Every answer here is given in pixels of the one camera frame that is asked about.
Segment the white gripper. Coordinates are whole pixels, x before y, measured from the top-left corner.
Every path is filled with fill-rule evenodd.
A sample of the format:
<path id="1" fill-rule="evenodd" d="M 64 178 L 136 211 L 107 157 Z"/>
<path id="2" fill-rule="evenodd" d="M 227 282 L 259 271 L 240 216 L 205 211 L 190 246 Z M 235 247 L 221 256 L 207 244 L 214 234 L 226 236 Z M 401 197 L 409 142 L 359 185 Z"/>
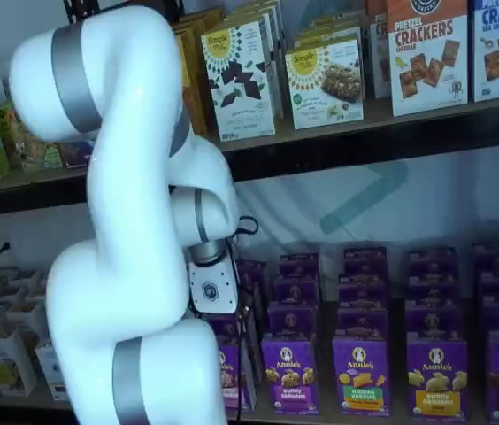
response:
<path id="1" fill-rule="evenodd" d="M 237 274 L 230 259 L 212 265 L 188 265 L 189 288 L 199 313 L 230 314 L 236 310 L 238 339 L 249 351 L 254 348 L 255 316 L 252 305 L 238 306 Z"/>

